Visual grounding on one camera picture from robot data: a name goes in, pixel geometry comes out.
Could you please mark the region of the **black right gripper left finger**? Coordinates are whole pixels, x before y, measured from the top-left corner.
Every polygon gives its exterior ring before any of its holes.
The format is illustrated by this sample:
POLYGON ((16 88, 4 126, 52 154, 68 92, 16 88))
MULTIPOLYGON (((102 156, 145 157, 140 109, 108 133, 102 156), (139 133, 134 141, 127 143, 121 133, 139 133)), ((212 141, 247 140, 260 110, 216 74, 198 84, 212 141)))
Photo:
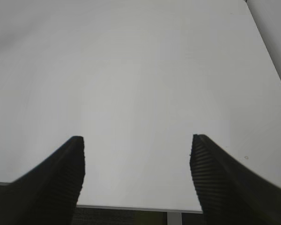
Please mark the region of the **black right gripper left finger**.
POLYGON ((84 139, 73 136, 0 190, 0 225, 71 224, 84 177, 84 139))

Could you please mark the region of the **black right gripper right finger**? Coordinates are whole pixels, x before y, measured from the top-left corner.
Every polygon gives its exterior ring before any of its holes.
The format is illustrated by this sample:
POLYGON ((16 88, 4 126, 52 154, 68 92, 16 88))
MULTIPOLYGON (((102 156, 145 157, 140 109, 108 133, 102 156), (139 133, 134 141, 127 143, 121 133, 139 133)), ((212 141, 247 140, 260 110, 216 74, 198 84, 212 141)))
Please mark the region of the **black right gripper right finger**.
POLYGON ((207 135, 193 135, 190 171, 207 225, 281 225, 281 188, 207 135))

